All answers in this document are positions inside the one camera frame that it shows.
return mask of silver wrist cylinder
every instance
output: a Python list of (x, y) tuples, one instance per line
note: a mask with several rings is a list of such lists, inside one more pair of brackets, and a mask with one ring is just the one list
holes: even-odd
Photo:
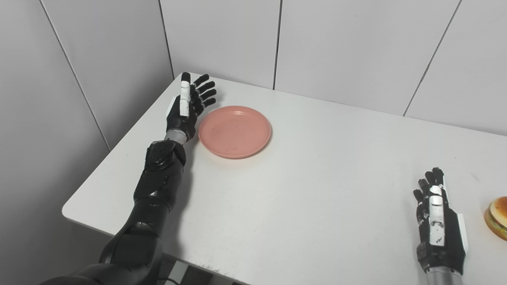
[(431, 267), (426, 272), (428, 285), (463, 285), (461, 274), (449, 267)]
[(179, 143), (180, 145), (183, 145), (187, 142), (187, 135), (180, 130), (170, 129), (165, 134), (164, 139), (170, 139)]

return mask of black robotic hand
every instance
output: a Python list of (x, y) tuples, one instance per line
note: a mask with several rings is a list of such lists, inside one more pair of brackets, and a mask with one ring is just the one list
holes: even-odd
[(182, 73), (182, 93), (173, 98), (167, 110), (166, 139), (185, 143), (194, 137), (197, 117), (216, 102), (215, 82), (205, 83), (208, 80), (205, 74), (190, 84), (190, 73)]
[(419, 180), (421, 190), (414, 190), (421, 239), (417, 246), (417, 259), (424, 272), (428, 273), (428, 281), (430, 272), (435, 268), (439, 273), (446, 270), (453, 275), (459, 273), (460, 278), (463, 275), (465, 249), (458, 215), (449, 207), (444, 173), (435, 167), (425, 176), (426, 179)]

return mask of white table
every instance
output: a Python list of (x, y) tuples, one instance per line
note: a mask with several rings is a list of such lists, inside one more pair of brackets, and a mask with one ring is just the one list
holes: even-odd
[[(185, 145), (168, 254), (252, 285), (425, 284), (412, 190), (439, 166), (465, 216), (465, 284), (507, 280), (507, 242), (482, 216), (507, 194), (507, 137), (215, 81), (217, 106), (257, 109), (272, 138), (240, 160), (197, 139)], [(176, 79), (65, 204), (65, 217), (111, 235), (122, 227), (146, 148), (163, 139), (178, 93)]]

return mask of white fingertip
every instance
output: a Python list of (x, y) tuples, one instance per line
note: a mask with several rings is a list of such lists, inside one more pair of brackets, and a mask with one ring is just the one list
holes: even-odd
[(442, 196), (442, 189), (440, 188), (440, 186), (433, 185), (429, 190), (434, 194)]
[(461, 234), (461, 241), (463, 242), (463, 248), (465, 249), (465, 254), (467, 254), (468, 236), (466, 235), (465, 217), (461, 213), (458, 214), (458, 225), (459, 225), (459, 233)]
[(182, 81), (182, 94), (179, 100), (179, 115), (188, 117), (190, 116), (189, 111), (190, 102), (190, 83)]
[(187, 100), (179, 100), (179, 115), (184, 117), (190, 116), (189, 102)]
[(445, 245), (444, 201), (441, 196), (429, 198), (429, 244)]
[(173, 97), (172, 100), (171, 100), (171, 103), (169, 104), (169, 108), (167, 108), (167, 112), (165, 112), (165, 117), (167, 118), (167, 116), (169, 116), (169, 112), (171, 111), (172, 109), (172, 106), (174, 105), (174, 101), (176, 101), (176, 97)]

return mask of white wall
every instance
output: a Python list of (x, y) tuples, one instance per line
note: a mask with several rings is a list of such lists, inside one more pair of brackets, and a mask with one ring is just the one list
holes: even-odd
[(402, 115), (457, 4), (284, 1), (275, 89)]
[(174, 79), (158, 0), (43, 0), (110, 148)]
[(61, 208), (108, 153), (39, 1), (0, 2), (0, 279), (96, 262), (107, 238)]
[(276, 65), (276, 90), (507, 135), (503, 1), (161, 3), (177, 74), (270, 88)]
[(92, 111), (114, 146), (172, 81), (156, 0), (44, 3), (77, 78), (41, 2), (0, 1), (0, 279), (8, 285), (97, 262), (109, 237), (61, 214), (108, 154)]
[(280, 2), (160, 0), (174, 74), (273, 87)]
[(507, 135), (507, 3), (464, 0), (407, 116)]

